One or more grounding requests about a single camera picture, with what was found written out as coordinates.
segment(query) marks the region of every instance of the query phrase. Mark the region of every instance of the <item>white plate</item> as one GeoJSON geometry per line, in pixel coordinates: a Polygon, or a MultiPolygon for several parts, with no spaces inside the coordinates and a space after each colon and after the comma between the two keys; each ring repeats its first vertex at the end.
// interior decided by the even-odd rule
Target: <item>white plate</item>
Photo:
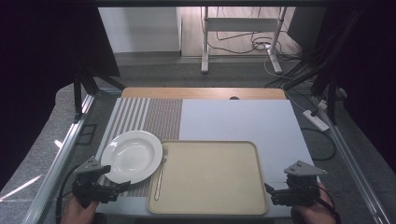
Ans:
{"type": "Polygon", "coordinates": [[[152,133],[130,131],[116,137],[102,154],[102,165],[111,165],[107,178],[115,183],[140,182],[154,173],[163,157],[163,145],[152,133]]]}

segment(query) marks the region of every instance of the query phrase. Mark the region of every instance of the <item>beige tray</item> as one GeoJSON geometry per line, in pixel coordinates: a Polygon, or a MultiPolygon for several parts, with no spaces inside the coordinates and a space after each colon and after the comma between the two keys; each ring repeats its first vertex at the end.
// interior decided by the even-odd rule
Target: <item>beige tray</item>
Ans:
{"type": "Polygon", "coordinates": [[[267,210],[257,149],[251,142],[163,141],[160,169],[152,175],[148,210],[157,214],[262,215],[267,210]]]}

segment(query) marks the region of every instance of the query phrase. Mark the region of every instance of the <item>striped cloth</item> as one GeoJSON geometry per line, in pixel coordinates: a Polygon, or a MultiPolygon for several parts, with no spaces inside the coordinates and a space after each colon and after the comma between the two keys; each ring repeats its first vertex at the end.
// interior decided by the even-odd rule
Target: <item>striped cloth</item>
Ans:
{"type": "MultiPolygon", "coordinates": [[[[107,124],[96,158],[100,158],[110,142],[122,133],[146,131],[162,140],[178,139],[181,108],[180,99],[119,98],[107,124]]],[[[132,184],[120,196],[147,197],[150,177],[132,184]]],[[[114,186],[104,175],[99,184],[114,186]]]]}

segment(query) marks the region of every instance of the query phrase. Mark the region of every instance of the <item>desk leg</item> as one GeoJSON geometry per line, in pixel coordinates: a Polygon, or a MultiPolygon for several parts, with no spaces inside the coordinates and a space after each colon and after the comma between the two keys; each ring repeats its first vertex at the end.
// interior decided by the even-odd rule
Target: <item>desk leg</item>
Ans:
{"type": "Polygon", "coordinates": [[[207,17],[208,17],[208,7],[205,7],[205,17],[204,17],[204,44],[202,45],[202,65],[201,65],[201,73],[207,74],[209,71],[209,52],[207,45],[207,17]]]}
{"type": "Polygon", "coordinates": [[[277,24],[276,24],[276,29],[274,31],[273,42],[272,42],[270,48],[267,50],[268,56],[271,60],[271,63],[274,67],[276,74],[282,73],[282,68],[280,68],[279,62],[277,61],[277,57],[276,57],[276,43],[277,43],[277,39],[279,38],[280,30],[282,29],[282,25],[283,25],[283,21],[285,19],[285,14],[286,14],[287,9],[288,9],[287,7],[282,7],[280,17],[277,18],[277,24]]]}

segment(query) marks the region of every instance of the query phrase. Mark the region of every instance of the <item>silver utensil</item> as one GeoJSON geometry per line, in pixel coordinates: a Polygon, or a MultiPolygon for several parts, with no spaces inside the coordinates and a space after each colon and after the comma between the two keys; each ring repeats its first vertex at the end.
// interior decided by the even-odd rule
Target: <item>silver utensil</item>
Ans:
{"type": "Polygon", "coordinates": [[[163,148],[163,158],[161,159],[161,170],[160,175],[158,176],[157,188],[155,190],[154,200],[158,201],[160,198],[160,189],[161,189],[161,180],[163,179],[163,164],[166,162],[168,158],[168,150],[163,148]]]}

